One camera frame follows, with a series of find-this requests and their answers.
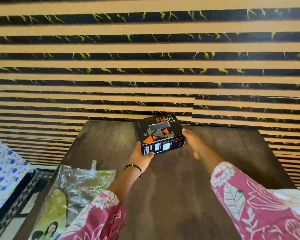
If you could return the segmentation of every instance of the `product box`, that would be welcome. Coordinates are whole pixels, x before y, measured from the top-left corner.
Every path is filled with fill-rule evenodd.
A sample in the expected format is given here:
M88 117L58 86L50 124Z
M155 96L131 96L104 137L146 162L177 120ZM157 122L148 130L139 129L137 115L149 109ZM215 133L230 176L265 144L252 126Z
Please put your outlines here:
M143 155L174 150L185 144L183 127L173 113L135 120L133 126Z

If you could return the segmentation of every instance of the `plastic wrap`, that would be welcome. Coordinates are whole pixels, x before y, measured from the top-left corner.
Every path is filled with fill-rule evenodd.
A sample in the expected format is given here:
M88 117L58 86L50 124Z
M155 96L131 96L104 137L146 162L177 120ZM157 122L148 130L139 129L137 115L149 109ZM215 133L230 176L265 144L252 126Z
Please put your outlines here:
M116 176L115 170L96 171L60 165L58 176L43 203L31 240L54 240Z

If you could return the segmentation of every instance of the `floral print sleeve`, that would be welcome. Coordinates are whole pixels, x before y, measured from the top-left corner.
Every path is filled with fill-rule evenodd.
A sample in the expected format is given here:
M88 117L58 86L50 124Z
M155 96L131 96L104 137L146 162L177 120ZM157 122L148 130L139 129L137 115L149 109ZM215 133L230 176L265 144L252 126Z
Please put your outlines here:
M60 240L116 240L124 227L125 210L118 197L103 191L87 205L60 236Z
M228 162L214 169L211 186L244 240L300 240L300 215Z

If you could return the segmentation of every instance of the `bracelet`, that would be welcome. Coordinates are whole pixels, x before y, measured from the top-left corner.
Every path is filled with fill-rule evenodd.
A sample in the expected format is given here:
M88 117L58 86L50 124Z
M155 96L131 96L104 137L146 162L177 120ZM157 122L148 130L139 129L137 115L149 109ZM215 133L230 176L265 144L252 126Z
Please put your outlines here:
M125 170L127 167L130 167L130 166L136 167L137 169L140 170L140 173L141 173L141 174L140 174L140 176L137 178L137 179L140 179L140 177L142 176L142 170L141 170L141 168L139 168L137 165L129 164L129 165L125 166L123 170Z

